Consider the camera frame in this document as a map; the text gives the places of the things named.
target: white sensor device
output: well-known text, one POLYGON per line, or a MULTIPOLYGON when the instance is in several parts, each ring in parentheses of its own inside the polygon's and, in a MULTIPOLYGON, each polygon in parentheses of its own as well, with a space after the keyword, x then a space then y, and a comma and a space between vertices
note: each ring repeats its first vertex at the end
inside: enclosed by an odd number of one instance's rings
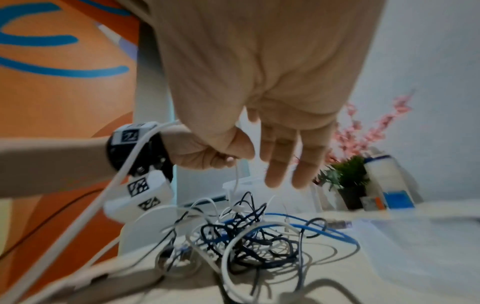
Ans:
POLYGON ((170 203, 173 197, 169 180, 161 171, 152 170, 116 187, 103 206, 103 211, 114 221, 128 223, 160 204, 170 203))

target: green plant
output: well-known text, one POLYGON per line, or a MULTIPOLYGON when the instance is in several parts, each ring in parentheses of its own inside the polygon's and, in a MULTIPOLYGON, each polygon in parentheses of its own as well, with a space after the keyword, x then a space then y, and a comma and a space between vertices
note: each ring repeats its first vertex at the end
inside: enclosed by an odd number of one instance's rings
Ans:
POLYGON ((317 176, 317 184, 323 186, 330 184, 330 190, 337 188, 350 188, 365 186, 370 181, 364 167, 364 158, 356 155, 343 162, 332 163, 327 170, 321 170, 317 176))

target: white table surface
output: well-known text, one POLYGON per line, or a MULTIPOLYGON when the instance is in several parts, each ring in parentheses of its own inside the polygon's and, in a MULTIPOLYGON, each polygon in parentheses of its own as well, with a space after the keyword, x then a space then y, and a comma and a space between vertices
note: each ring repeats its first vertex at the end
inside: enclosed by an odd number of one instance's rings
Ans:
MULTIPOLYGON (((480 201, 464 201, 457 203, 436 202, 424 203, 418 205, 414 213, 420 215, 428 215, 433 217, 442 216, 473 216, 480 215, 480 201)), ((334 218, 353 220, 356 218, 390 218, 391 215, 387 212, 338 212, 329 211, 319 214, 300 214, 299 217, 309 219, 317 216, 323 218, 334 218)), ((355 231, 353 229, 343 230, 347 234, 355 238, 355 231)), ((109 279, 103 283, 97 284, 95 287, 90 287, 84 292, 75 294, 70 297, 68 303, 90 303, 97 297, 104 296, 109 298, 112 294, 119 293, 121 290, 132 288, 134 285, 145 285, 149 282, 155 281, 159 274, 152 268, 154 260, 161 249, 159 246, 152 254, 145 258, 138 266, 130 271, 126 271, 124 275, 118 279, 109 279)), ((67 277, 57 282, 52 283, 43 291, 34 295, 26 302, 34 303, 44 295, 51 293, 52 290, 58 289, 66 283, 89 281, 92 277, 111 271, 112 269, 119 269, 127 265, 131 265, 140 256, 147 252, 152 246, 147 246, 134 251, 128 255, 113 258, 98 265, 95 265, 88 271, 82 273, 76 278, 67 277)), ((304 239, 303 250, 305 263, 309 265, 306 269, 305 284, 319 278, 334 279, 345 287, 347 287, 353 294, 355 294, 364 304, 371 303, 478 303, 479 300, 468 299, 464 297, 453 297, 445 294, 433 294, 429 292, 420 292, 409 289, 400 285, 396 285, 382 279, 375 274, 370 266, 365 254, 360 250, 356 254, 342 260, 337 260, 343 256, 353 253, 356 249, 355 245, 336 241, 328 237, 317 237, 314 239, 304 239), (328 258, 337 250, 335 257, 328 258)), ((261 280, 267 282, 262 284, 260 297, 267 297, 269 293, 272 298, 277 298, 281 292, 292 291, 297 282, 297 271, 295 267, 286 269, 290 270, 286 274, 276 275, 270 277, 267 272, 262 272, 261 280)), ((251 282, 253 280, 253 273, 240 275, 235 277, 240 283, 239 286, 244 288, 246 292, 251 289, 251 282)), ((322 304, 341 304, 350 303, 342 294, 330 287, 323 287, 313 290, 306 295, 307 298, 315 299, 322 304)), ((194 276, 186 279, 166 278, 164 281, 158 283, 154 288, 147 288, 140 292, 133 293, 123 297, 117 297, 108 303, 223 303, 219 287, 214 280, 211 269, 204 263, 204 266, 194 276)))

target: forearm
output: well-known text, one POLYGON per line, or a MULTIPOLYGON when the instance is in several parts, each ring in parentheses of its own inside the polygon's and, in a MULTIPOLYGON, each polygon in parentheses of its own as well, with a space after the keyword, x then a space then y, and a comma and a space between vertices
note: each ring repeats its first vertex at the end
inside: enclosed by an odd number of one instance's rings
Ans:
POLYGON ((112 178, 107 140, 0 140, 0 197, 65 191, 112 178))

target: hand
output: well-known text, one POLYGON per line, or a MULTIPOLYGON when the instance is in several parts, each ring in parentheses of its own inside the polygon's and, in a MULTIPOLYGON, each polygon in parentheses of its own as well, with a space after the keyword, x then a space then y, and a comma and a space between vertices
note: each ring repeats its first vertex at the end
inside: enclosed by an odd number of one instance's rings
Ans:
POLYGON ((235 126, 261 120, 265 183, 279 186, 298 137, 296 188, 317 174, 384 0, 156 0, 150 10, 180 120, 212 147, 251 159, 235 126))
POLYGON ((205 170, 233 167, 235 159, 226 156, 194 135, 186 126, 171 126, 161 132, 170 161, 180 167, 205 170))

